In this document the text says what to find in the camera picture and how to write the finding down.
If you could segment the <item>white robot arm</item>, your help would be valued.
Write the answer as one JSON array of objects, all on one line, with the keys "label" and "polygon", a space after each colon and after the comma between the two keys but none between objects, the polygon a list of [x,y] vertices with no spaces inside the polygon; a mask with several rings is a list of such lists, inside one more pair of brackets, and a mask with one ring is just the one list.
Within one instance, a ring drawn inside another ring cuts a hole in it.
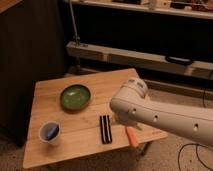
[{"label": "white robot arm", "polygon": [[110,108],[122,124],[144,123],[213,148],[213,109],[146,100],[147,91],[132,77],[112,97]]}]

